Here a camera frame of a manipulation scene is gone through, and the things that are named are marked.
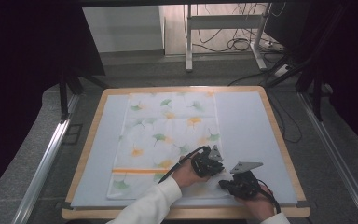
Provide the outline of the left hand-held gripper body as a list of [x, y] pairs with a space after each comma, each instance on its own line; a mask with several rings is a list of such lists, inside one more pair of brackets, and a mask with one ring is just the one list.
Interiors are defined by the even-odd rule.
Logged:
[[210, 174], [218, 173], [216, 171], [216, 165], [222, 163], [223, 158], [217, 148], [217, 145], [213, 147], [204, 146], [200, 148], [200, 153], [191, 159], [193, 170], [199, 177], [209, 176]]

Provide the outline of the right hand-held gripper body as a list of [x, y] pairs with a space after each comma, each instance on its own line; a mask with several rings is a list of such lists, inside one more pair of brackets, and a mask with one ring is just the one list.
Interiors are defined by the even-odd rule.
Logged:
[[254, 198], [261, 190], [261, 187], [252, 170], [262, 165], [262, 162], [239, 161], [230, 171], [232, 180], [229, 180], [226, 184], [228, 192], [244, 200]]

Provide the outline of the white leaf-print cloth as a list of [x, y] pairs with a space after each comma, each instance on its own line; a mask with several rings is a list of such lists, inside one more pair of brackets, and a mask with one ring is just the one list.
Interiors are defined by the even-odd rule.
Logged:
[[213, 92], [128, 94], [107, 198], [138, 198], [194, 150], [224, 156]]

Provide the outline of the person's left hand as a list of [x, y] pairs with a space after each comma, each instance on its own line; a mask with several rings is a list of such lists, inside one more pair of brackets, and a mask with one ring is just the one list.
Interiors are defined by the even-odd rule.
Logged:
[[193, 170], [191, 161], [185, 161], [172, 174], [172, 178], [176, 181], [180, 188], [190, 187], [195, 183], [207, 182], [210, 177], [199, 177]]

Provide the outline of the person's right hand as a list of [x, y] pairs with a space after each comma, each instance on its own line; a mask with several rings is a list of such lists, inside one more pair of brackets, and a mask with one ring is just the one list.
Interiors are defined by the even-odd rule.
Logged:
[[236, 197], [235, 200], [244, 205], [250, 214], [259, 222], [263, 222], [275, 215], [274, 205], [268, 197], [261, 193], [258, 193], [250, 200], [244, 200], [238, 197]]

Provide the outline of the pale blue table mat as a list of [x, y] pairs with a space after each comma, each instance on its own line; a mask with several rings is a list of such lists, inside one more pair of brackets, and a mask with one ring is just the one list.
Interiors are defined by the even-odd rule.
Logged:
[[126, 206], [202, 146], [217, 147], [225, 169], [185, 189], [178, 205], [232, 205], [218, 183], [238, 162], [257, 163], [280, 204], [297, 203], [260, 93], [207, 91], [108, 95], [72, 205]]

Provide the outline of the white power strip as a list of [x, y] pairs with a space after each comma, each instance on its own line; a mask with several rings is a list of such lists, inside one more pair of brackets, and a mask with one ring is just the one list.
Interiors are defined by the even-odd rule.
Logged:
[[274, 73], [274, 76], [275, 77], [280, 77], [282, 75], [284, 75], [286, 72], [292, 70], [293, 67], [289, 64], [284, 64], [282, 65], [275, 73]]

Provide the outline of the wooden table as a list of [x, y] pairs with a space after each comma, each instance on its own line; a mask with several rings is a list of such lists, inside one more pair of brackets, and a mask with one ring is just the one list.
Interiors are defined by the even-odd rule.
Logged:
[[103, 91], [62, 210], [65, 219], [113, 219], [127, 201], [109, 200], [108, 167], [117, 153], [118, 124], [129, 93], [213, 92], [222, 121], [224, 163], [260, 159], [255, 173], [268, 183], [287, 217], [305, 218], [310, 206], [279, 131], [266, 91], [260, 86], [123, 88]]

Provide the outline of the black metal stand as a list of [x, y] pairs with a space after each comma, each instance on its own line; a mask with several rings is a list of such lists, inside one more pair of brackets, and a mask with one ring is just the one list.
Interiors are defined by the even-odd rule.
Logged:
[[95, 76], [82, 71], [78, 68], [71, 70], [62, 70], [59, 74], [59, 92], [60, 92], [60, 107], [61, 107], [61, 123], [64, 123], [69, 118], [69, 103], [67, 97], [67, 89], [70, 89], [72, 94], [80, 95], [83, 93], [83, 86], [80, 83], [80, 78], [83, 77], [87, 81], [95, 84], [102, 89], [110, 89], [111, 86], [101, 81]]
[[312, 30], [312, 34], [306, 40], [301, 42], [296, 49], [306, 51], [305, 59], [298, 63], [292, 70], [285, 72], [280, 77], [268, 82], [266, 88], [273, 88], [286, 79], [299, 74], [295, 88], [297, 92], [306, 92], [310, 86], [313, 87], [311, 93], [311, 111], [314, 117], [322, 121], [321, 99], [323, 96], [323, 56], [328, 42], [342, 19], [348, 4], [345, 2], [334, 2], [322, 17], [320, 23]]

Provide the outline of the dark floor grate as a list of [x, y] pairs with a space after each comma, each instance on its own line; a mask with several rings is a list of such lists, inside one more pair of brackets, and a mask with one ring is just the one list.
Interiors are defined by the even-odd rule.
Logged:
[[71, 124], [66, 131], [62, 143], [68, 146], [76, 145], [80, 138], [82, 129], [82, 124]]

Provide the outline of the dark curtain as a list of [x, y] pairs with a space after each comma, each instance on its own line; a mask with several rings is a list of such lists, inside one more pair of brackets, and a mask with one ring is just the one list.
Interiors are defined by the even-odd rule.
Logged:
[[330, 103], [358, 135], [358, 0], [290, 0], [271, 5], [265, 33], [279, 41], [296, 64], [306, 51], [296, 47], [311, 36], [334, 2], [348, 4], [323, 56], [323, 84]]
[[0, 177], [63, 76], [101, 75], [83, 8], [66, 0], [0, 0]]

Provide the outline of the white cabinet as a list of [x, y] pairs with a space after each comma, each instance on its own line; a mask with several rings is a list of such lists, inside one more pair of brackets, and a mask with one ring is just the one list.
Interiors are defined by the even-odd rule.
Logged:
[[164, 19], [159, 6], [84, 7], [99, 52], [164, 49]]

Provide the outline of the metal floor rail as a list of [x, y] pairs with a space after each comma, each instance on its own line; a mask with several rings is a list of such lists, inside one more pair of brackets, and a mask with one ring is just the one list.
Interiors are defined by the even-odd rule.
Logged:
[[358, 181], [355, 179], [353, 173], [351, 172], [348, 164], [344, 161], [342, 155], [340, 154], [336, 143], [331, 137], [330, 133], [324, 126], [322, 121], [319, 121], [316, 115], [314, 114], [311, 101], [306, 93], [299, 93], [298, 98], [305, 108], [310, 121], [316, 130], [316, 133], [319, 135], [327, 154], [329, 155], [330, 160], [337, 169], [339, 176], [341, 177], [348, 193], [351, 195], [351, 198], [358, 210]]
[[73, 95], [70, 98], [70, 101], [67, 104], [69, 113], [67, 117], [63, 121], [60, 121], [57, 125], [48, 143], [45, 153], [41, 161], [39, 162], [37, 169], [35, 170], [30, 185], [26, 190], [18, 207], [18, 210], [15, 213], [15, 216], [13, 217], [10, 224], [27, 224], [28, 219], [34, 210], [34, 206], [37, 202], [39, 194], [47, 180], [50, 168], [62, 144], [62, 139], [64, 138], [65, 133], [68, 130], [69, 123], [74, 114], [78, 100], [79, 97], [77, 95]]

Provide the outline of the white desk frame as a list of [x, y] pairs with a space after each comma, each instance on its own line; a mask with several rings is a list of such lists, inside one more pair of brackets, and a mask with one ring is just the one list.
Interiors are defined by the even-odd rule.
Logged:
[[264, 8], [262, 14], [241, 13], [239, 15], [192, 15], [192, 6], [187, 5], [186, 13], [186, 71], [193, 70], [192, 32], [194, 30], [220, 30], [220, 29], [249, 29], [257, 30], [255, 39], [250, 41], [250, 48], [255, 61], [261, 71], [267, 66], [259, 50], [259, 44], [264, 33], [268, 18], [270, 3]]

